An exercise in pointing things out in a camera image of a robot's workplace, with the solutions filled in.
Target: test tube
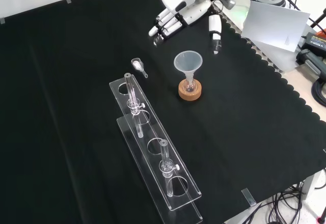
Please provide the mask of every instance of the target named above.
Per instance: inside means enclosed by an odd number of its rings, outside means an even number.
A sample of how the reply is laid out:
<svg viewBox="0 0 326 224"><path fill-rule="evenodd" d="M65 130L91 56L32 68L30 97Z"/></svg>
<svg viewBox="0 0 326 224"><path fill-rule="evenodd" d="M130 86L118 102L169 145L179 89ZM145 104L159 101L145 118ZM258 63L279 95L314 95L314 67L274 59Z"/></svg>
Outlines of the test tube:
<svg viewBox="0 0 326 224"><path fill-rule="evenodd" d="M130 103L130 107L132 107L131 113L134 118L137 134L138 134L139 138L142 138L144 136L144 134L143 134L143 130L142 130L141 120L139 117L139 115L140 115L140 111L139 111L139 107L138 107L139 104L137 104L136 96L134 93L134 88L133 88L132 81L131 81L131 74L126 73L126 74L124 74L124 77L126 80L126 86L127 86L128 95L129 95L129 103Z"/></svg>
<svg viewBox="0 0 326 224"><path fill-rule="evenodd" d="M159 141L159 144L161 147L161 156L162 156L162 164L160 167L163 172L163 176L165 177L165 183L167 186L167 196L172 197L173 186L172 186L171 177L173 175L173 164L169 156L169 144L168 141L164 139Z"/></svg>

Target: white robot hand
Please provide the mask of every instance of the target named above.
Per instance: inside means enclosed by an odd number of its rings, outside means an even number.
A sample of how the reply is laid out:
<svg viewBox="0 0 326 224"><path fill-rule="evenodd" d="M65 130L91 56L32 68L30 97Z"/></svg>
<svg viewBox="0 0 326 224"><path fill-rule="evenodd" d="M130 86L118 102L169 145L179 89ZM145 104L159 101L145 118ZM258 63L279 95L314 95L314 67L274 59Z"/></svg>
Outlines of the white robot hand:
<svg viewBox="0 0 326 224"><path fill-rule="evenodd" d="M156 17L148 35L154 45L163 42L182 27L191 25L211 8L211 0L162 0L165 9Z"/></svg>

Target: white card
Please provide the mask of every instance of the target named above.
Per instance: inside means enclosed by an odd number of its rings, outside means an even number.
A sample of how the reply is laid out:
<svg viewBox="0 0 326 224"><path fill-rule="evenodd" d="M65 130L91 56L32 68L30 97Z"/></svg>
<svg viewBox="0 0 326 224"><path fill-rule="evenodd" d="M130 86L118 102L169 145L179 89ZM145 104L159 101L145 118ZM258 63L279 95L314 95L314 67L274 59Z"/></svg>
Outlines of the white card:
<svg viewBox="0 0 326 224"><path fill-rule="evenodd" d="M251 1L242 36L294 52L310 14Z"/></svg>

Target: test tube rack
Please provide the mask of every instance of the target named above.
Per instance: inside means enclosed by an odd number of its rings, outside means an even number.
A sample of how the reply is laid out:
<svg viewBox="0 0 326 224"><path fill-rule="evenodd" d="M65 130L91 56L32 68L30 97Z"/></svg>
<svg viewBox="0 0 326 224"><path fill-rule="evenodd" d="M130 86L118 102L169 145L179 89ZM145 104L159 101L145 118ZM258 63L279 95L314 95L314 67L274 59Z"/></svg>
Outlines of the test tube rack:
<svg viewBox="0 0 326 224"><path fill-rule="evenodd" d="M197 224L201 192L130 73L110 83L123 116L119 128L164 224Z"/></svg>

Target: black cloth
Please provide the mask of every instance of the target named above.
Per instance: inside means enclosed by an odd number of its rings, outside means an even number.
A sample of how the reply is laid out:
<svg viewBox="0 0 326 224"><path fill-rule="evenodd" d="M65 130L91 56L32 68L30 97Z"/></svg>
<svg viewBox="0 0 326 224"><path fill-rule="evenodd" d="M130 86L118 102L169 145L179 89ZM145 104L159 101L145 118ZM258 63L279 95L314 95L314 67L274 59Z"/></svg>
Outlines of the black cloth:
<svg viewBox="0 0 326 224"><path fill-rule="evenodd" d="M223 21L217 56L207 17L155 48L148 31L162 9L159 0L61 1L0 26L3 144L16 166L8 165L6 182L14 183L7 188L24 185L21 174L36 186L6 195L17 220L51 223L59 213L53 223L160 222L116 122L122 113L109 83L126 72L135 74L201 190L196 205L205 223L248 208L244 188L259 202L326 167L325 124L229 24ZM203 57L195 102L178 96L184 75L173 59L185 50ZM136 57L148 79L133 70ZM18 132L24 140L9 137ZM39 205L27 202L39 196L43 221Z"/></svg>

